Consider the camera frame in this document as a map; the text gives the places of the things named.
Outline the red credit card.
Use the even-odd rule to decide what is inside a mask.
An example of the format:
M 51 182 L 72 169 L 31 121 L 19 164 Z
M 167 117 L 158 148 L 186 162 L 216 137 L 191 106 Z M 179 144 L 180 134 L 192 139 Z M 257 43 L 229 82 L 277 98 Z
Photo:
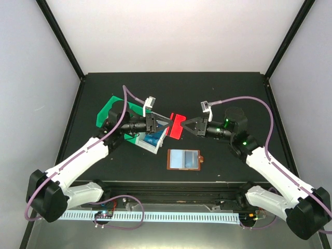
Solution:
M 172 139 L 179 140 L 182 135 L 183 127 L 181 123 L 186 121 L 186 116 L 171 113 L 170 119 L 173 121 L 173 125 L 167 128 L 167 136 Z

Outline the brown leather card holder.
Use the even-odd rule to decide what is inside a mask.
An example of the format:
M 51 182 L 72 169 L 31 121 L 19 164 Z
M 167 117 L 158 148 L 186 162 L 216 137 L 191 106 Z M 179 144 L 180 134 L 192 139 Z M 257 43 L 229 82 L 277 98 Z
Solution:
M 170 168 L 170 151 L 168 150 L 167 157 L 167 169 L 168 170 L 181 170 L 181 171 L 200 171 L 201 164 L 204 162 L 204 157 L 200 154 L 199 150 L 190 150 L 190 149 L 178 149 L 183 150 L 184 154 L 184 168 L 183 169 L 171 169 Z

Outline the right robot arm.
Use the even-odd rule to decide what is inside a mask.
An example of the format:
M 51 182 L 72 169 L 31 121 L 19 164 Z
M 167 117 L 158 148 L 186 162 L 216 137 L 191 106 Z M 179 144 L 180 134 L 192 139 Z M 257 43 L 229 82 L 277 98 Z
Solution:
M 226 140 L 233 155 L 262 175 L 278 193 L 255 185 L 236 195 L 237 206 L 262 208 L 284 220 L 299 238 L 307 240 L 331 221 L 330 194 L 290 172 L 247 132 L 247 117 L 238 107 L 226 109 L 223 122 L 197 117 L 181 127 L 198 137 Z

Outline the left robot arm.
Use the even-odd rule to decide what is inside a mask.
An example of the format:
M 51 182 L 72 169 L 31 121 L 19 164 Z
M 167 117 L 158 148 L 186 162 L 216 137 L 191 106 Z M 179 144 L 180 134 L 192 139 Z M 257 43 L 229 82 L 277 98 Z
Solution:
M 112 195 L 102 181 L 76 187 L 72 183 L 124 141 L 156 154 L 172 124 L 171 119 L 151 111 L 150 105 L 139 107 L 112 97 L 97 115 L 98 130 L 82 148 L 54 167 L 30 175 L 26 209 L 33 209 L 50 223 L 82 204 L 108 206 Z

